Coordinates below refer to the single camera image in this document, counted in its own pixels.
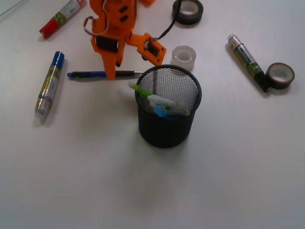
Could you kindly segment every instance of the black wire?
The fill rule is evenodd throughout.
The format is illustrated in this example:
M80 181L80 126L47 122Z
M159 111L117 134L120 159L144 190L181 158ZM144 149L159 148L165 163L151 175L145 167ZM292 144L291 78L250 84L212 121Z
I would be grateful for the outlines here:
M161 34L160 37L158 37L157 40L160 40L162 37L164 37L164 36L172 29L173 25L176 23L178 14L179 14L180 9L181 9L181 3L182 3L182 0L179 0L177 12L176 12L176 14L175 14L175 16L174 16L174 18L173 18L173 21L172 21L171 25Z

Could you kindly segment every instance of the blue marker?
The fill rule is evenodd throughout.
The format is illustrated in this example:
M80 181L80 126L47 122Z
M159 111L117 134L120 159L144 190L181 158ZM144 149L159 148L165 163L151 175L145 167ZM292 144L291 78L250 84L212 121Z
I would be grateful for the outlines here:
M183 110L183 109L172 109L167 110L162 107L156 106L154 108L154 112L160 117L160 118L175 118L180 116L188 116L190 115L189 110Z
M56 88L61 76L61 67L65 55L62 52L56 52L52 64L48 70L47 77L44 80L42 89L38 96L35 106L35 113L47 115L56 93Z
M142 72L135 71L117 71L116 77L131 77L136 75L142 75ZM107 78L106 72L72 72L67 74L70 80L73 79L90 79L90 78Z

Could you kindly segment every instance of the red marker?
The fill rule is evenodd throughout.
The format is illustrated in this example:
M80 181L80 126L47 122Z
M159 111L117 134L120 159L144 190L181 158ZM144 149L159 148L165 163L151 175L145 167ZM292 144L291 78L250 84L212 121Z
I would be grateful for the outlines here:
M55 33L66 21L75 14L82 6L86 4L86 0L70 0L41 30L40 33L45 37L50 37Z

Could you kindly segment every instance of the wire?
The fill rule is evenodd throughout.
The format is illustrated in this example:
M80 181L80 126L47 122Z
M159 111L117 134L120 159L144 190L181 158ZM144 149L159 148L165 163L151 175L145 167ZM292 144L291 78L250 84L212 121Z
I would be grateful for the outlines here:
M154 38L151 42L149 43L152 43L154 41L157 41L157 40L160 40L161 38L163 38L173 27L173 25L176 23L176 20L177 20L177 17L178 17L178 14L180 13L180 9L181 9L181 4L182 4L182 0L179 0L178 2L178 8L177 8L177 12L173 18L173 21L171 23L171 25L160 35L160 37L158 38Z
M93 36L93 37L97 37L97 36L100 36L100 35L103 35L104 33L106 33L108 31L108 28L109 28L109 21L107 20L107 10L105 8L105 5L106 5L106 2L107 0L104 0L103 2L103 5L102 5L102 8L103 8L103 11L105 13L105 20L107 21L107 25L106 25L106 28L103 32L101 33L93 33L93 32L90 32L89 30L86 29L86 25L87 25L87 22L89 19L91 19L93 22L95 22L95 19L94 17L90 16L88 18L85 19L85 22L84 22L84 30L86 33L88 33L89 35Z
M3 13L0 14L0 17L2 17L4 14L6 14L7 12L10 12L11 10L13 10L15 7L17 7L18 5L20 5L21 3L23 3L26 0L20 0L18 3L16 3L15 5L13 5L12 7L10 7L8 10L4 11Z

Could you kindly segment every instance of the orange 3d printed part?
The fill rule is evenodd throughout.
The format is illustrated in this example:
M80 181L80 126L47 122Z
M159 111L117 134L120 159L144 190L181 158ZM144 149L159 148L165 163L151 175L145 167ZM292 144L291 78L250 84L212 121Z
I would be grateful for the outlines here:
M148 5L154 2L138 1ZM143 36L132 33L137 17L137 0L90 0L90 6L99 17L88 17L84 29L92 36L94 50L102 56L108 79L115 78L115 66L121 65L126 44L138 47L143 59L154 65L162 64L166 48L148 33ZM92 20L92 32L85 28L88 19Z

